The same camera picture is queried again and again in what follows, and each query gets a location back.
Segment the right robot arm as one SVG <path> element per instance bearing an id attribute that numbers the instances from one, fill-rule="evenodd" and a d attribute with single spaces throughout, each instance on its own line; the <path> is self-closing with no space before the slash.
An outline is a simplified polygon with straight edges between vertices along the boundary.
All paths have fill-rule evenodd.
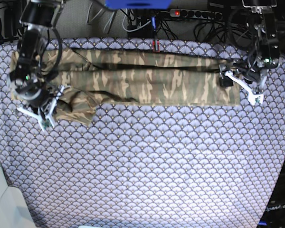
<path id="1" fill-rule="evenodd" d="M 55 127 L 54 113 L 65 87 L 53 85 L 51 81 L 58 75 L 58 65 L 62 58 L 62 40 L 56 29 L 63 11 L 63 0 L 30 0 L 20 17 L 20 24 L 26 27 L 18 42 L 18 59 L 11 70 L 8 83 L 12 95 L 25 102 L 17 110 L 37 120 L 41 129 Z M 52 31 L 58 41 L 58 54 L 52 68 L 43 70 L 42 59 L 49 44 L 44 31 Z"/>

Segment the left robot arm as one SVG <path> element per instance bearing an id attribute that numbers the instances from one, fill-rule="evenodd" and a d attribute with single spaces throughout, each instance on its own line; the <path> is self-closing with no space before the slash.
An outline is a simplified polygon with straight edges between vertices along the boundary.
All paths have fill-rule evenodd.
<path id="1" fill-rule="evenodd" d="M 245 60 L 220 64 L 220 86 L 231 87 L 238 84 L 247 92 L 251 105 L 262 104 L 265 86 L 270 70 L 279 66 L 280 48 L 273 8 L 275 0 L 244 0 L 242 7 L 234 9 L 228 18 L 227 28 L 230 41 L 237 44 L 232 32 L 233 17 L 243 13 L 246 28 L 252 38 Z"/>

